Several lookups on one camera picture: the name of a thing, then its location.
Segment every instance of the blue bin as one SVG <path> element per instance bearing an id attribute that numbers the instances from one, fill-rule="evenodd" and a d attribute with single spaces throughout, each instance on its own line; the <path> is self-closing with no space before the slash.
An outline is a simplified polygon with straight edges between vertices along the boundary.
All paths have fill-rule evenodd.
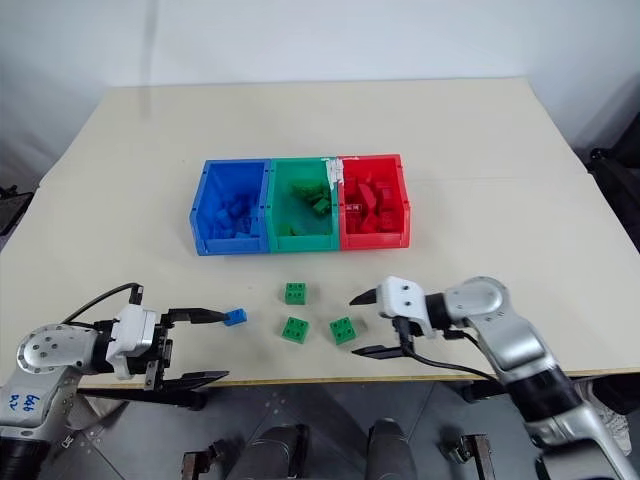
<path id="1" fill-rule="evenodd" d="M 198 255 L 268 253 L 264 208 L 271 160 L 208 160 L 189 221 Z"/>

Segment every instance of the green bin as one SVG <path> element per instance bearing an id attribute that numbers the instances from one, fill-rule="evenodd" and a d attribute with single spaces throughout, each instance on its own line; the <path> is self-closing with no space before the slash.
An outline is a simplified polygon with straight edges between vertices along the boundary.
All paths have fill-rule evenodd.
<path id="1" fill-rule="evenodd" d="M 337 186 L 331 158 L 274 158 L 267 194 L 267 234 L 274 253 L 340 249 Z"/>

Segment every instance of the gray floor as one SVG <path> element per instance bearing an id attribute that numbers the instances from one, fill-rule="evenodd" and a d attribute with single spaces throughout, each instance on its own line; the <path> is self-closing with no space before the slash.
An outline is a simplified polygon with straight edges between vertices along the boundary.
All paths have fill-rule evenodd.
<path id="1" fill-rule="evenodd" d="M 180 478 L 185 451 L 213 441 L 247 442 L 267 428 L 305 423 L 311 427 L 307 465 L 315 478 L 362 479 L 367 431 L 381 417 L 398 421 L 410 437 L 421 479 L 476 479 L 472 464 L 448 463 L 437 444 L 441 434 L 486 433 L 496 478 L 537 478 L 537 451 L 505 396 L 472 405 L 442 383 L 289 385 L 213 389 L 200 412 L 131 403 L 105 425 L 76 438 L 46 464 L 46 480 L 163 480 Z M 640 415 L 630 417 L 640 436 Z M 640 452 L 632 453 L 636 468 Z M 202 480 L 220 478 L 212 471 Z"/>

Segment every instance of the table surface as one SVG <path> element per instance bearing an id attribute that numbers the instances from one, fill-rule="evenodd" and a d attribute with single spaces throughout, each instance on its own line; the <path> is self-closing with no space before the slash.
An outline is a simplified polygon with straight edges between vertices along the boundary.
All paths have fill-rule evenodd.
<path id="1" fill-rule="evenodd" d="M 403 158 L 410 248 L 196 255 L 188 213 L 206 159 L 385 152 Z M 159 312 L 248 312 L 231 328 L 178 325 L 168 378 L 223 369 L 225 383 L 456 378 L 349 353 L 394 345 L 374 307 L 347 306 L 389 274 L 428 291 L 495 276 L 566 371 L 640 370 L 640 255 L 516 78 L 110 90 L 0 254 L 0 382 L 25 334 L 128 281 Z M 288 281 L 307 283 L 308 305 L 283 303 Z M 112 318 L 124 302 L 83 319 Z M 310 321 L 304 345 L 281 339 L 289 315 Z M 337 347 L 328 323 L 345 315 L 359 336 Z M 420 339 L 417 349 L 489 370 L 468 342 Z"/>

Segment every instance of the white wall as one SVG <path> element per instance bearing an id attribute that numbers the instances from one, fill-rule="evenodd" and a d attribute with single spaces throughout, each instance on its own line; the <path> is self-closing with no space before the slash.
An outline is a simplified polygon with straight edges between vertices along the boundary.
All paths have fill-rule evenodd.
<path id="1" fill-rule="evenodd" d="M 638 0 L 0 0 L 0 184 L 35 185 L 112 85 L 526 75 L 572 146 L 607 144 L 640 106 L 639 21 Z"/>

